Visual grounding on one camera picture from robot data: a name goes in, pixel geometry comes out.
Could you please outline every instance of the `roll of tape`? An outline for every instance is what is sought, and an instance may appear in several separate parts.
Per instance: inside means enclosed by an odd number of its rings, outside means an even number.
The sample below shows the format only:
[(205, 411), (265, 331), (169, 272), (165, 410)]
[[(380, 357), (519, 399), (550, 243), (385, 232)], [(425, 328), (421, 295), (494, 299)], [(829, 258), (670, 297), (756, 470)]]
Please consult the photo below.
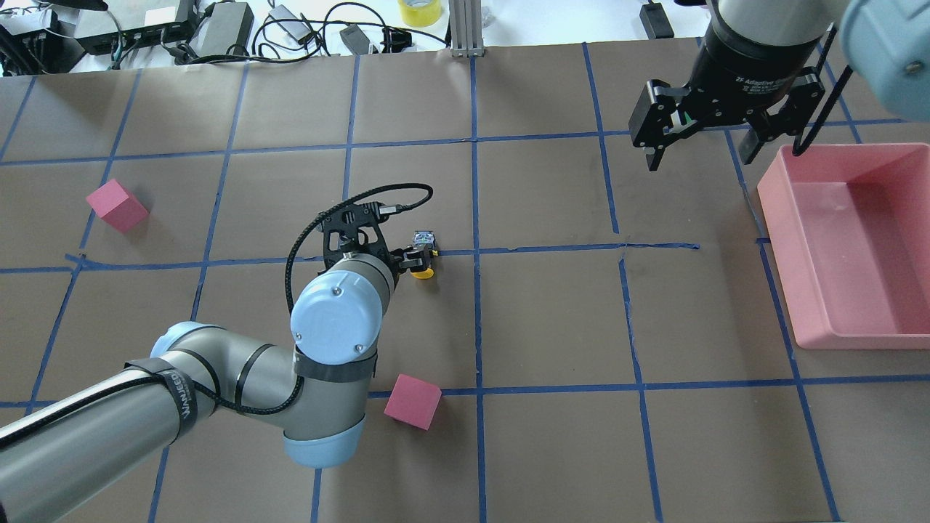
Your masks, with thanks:
[(401, 19), (410, 27), (433, 25), (443, 13), (439, 0), (397, 0)]

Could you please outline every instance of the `pink box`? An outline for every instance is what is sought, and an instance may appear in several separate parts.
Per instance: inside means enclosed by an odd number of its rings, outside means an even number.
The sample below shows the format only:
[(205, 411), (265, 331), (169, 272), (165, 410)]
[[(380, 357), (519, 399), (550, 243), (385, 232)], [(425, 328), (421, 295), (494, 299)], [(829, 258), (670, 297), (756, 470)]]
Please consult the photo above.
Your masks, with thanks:
[(399, 422), (429, 430), (442, 395), (443, 391), (436, 385), (401, 374), (397, 376), (384, 413)]
[(930, 145), (785, 145), (759, 196), (798, 345), (930, 348)]
[(149, 215), (149, 211), (136, 199), (136, 196), (116, 180), (107, 181), (91, 193), (86, 200), (97, 216), (121, 233), (132, 229)]

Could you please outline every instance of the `white label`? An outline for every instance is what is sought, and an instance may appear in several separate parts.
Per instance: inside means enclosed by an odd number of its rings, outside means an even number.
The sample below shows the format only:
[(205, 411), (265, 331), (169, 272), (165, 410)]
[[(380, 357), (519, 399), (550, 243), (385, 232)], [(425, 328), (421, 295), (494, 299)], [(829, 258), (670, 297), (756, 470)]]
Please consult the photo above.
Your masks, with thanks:
[(149, 9), (145, 11), (145, 23), (143, 25), (161, 25), (163, 23), (172, 23), (175, 21), (175, 18), (178, 16), (178, 8), (169, 6), (169, 7), (159, 7), (157, 9)]

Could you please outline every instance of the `velcro strap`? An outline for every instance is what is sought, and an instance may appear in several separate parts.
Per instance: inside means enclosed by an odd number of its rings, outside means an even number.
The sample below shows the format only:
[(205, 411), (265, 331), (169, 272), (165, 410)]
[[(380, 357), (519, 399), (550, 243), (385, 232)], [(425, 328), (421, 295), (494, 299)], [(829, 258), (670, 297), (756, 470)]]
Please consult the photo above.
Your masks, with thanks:
[(319, 380), (320, 382), (350, 383), (357, 382), (375, 373), (378, 353), (358, 361), (342, 365), (324, 365), (309, 359), (300, 350), (294, 351), (294, 372), (298, 376)]
[(127, 361), (124, 369), (130, 368), (144, 370), (153, 376), (160, 376), (165, 381), (165, 388), (178, 408), (178, 434), (172, 443), (187, 434), (197, 423), (197, 396), (193, 391), (191, 377), (158, 357)]

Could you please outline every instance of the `pink plastic tray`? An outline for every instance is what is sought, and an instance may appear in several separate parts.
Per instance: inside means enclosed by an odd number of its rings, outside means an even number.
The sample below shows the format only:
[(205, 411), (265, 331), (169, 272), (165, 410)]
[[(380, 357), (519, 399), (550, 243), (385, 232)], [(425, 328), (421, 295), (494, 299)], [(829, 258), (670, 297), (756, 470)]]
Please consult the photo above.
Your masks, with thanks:
[(930, 348), (930, 145), (786, 145), (759, 196), (798, 345)]

